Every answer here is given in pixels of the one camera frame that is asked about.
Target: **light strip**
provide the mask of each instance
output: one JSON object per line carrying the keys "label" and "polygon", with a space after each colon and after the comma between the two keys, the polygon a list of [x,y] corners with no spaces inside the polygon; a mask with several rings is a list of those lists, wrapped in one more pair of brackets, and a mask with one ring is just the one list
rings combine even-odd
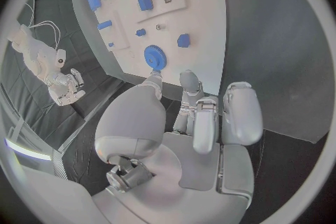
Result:
{"label": "light strip", "polygon": [[47,160],[47,161],[52,160],[52,158],[49,155],[45,155],[45,154],[37,153],[37,152],[31,151],[31,150],[27,150],[23,147],[18,146],[15,143],[9,141],[7,138],[6,138],[6,143],[7,143],[8,147],[10,147],[11,149],[13,149],[13,150],[15,150],[19,153],[22,153],[24,155],[27,155],[27,156],[30,156],[30,157],[33,157],[33,158],[39,158],[41,160]]}

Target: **blue plastic part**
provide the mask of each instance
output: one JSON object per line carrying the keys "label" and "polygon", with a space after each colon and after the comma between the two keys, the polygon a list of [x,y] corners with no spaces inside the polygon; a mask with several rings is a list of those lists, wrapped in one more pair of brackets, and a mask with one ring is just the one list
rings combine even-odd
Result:
{"label": "blue plastic part", "polygon": [[190,37],[189,34],[182,34],[178,38],[178,47],[188,48],[190,46]]}
{"label": "blue plastic part", "polygon": [[104,21],[101,24],[98,24],[97,28],[98,28],[98,30],[101,30],[101,29],[107,28],[109,26],[112,26],[112,22],[110,20],[109,21]]}
{"label": "blue plastic part", "polygon": [[152,0],[138,0],[141,11],[152,10],[153,2]]}
{"label": "blue plastic part", "polygon": [[145,30],[145,29],[140,29],[140,30],[138,30],[137,33],[136,33],[137,36],[143,36],[143,35],[145,35],[145,34],[146,34],[146,30]]}
{"label": "blue plastic part", "polygon": [[144,50],[146,63],[154,70],[162,70],[167,65],[167,58],[164,51],[155,45],[150,45]]}
{"label": "blue plastic part", "polygon": [[87,1],[92,11],[96,11],[99,7],[101,7],[100,0],[87,0]]}

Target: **white mounting plate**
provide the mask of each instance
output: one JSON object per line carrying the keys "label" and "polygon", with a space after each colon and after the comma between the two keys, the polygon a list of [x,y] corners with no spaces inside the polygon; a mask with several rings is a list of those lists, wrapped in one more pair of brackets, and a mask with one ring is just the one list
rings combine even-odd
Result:
{"label": "white mounting plate", "polygon": [[[167,56],[164,82],[180,85],[180,72],[190,69],[203,82],[205,92],[218,95],[226,44],[225,0],[172,0],[167,4],[153,0],[153,4],[153,10],[140,11],[137,0],[101,0],[95,12],[98,22],[112,20],[112,27],[118,29],[115,35],[102,34],[107,49],[125,73],[148,77],[151,68],[144,60],[144,49],[157,45]],[[166,27],[156,30],[158,24]],[[145,29],[146,35],[136,36],[139,29]],[[178,47],[181,34],[189,34],[190,47]]]}

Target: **blue button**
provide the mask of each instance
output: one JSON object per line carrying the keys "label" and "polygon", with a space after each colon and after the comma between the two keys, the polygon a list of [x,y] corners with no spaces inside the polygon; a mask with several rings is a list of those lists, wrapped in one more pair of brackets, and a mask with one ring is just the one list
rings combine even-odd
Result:
{"label": "blue button", "polygon": [[152,10],[153,2],[152,0],[138,0],[141,11]]}
{"label": "blue button", "polygon": [[188,48],[190,46],[190,37],[189,34],[182,34],[178,38],[178,47]]}
{"label": "blue button", "polygon": [[87,1],[92,11],[96,11],[99,7],[101,7],[100,0],[87,0]]}
{"label": "blue button", "polygon": [[109,21],[104,21],[101,24],[98,24],[97,28],[98,28],[98,30],[101,30],[101,29],[104,29],[104,28],[109,27],[109,26],[112,26],[112,22],[110,20]]}
{"label": "blue button", "polygon": [[143,35],[145,35],[145,34],[146,34],[146,30],[145,30],[145,29],[140,29],[140,30],[138,30],[137,33],[136,33],[137,36],[143,36]]}

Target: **white humanoid robot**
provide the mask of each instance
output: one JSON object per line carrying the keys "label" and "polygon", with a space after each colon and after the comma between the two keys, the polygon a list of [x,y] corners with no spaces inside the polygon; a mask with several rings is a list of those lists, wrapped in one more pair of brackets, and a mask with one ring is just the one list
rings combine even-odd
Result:
{"label": "white humanoid robot", "polygon": [[113,223],[234,224],[251,203],[254,174],[244,146],[263,132],[255,91],[246,82],[229,85],[219,143],[218,98],[204,97],[192,71],[180,82],[172,133],[164,133],[160,71],[118,96],[100,119],[96,152],[115,166],[110,186],[93,199]]}
{"label": "white humanoid robot", "polygon": [[55,50],[34,39],[30,29],[17,21],[7,38],[12,42],[12,47],[23,54],[27,68],[48,86],[49,94],[56,104],[72,104],[85,94],[84,91],[78,91],[84,85],[79,71],[71,69],[68,75],[60,72],[66,61],[65,50]]}

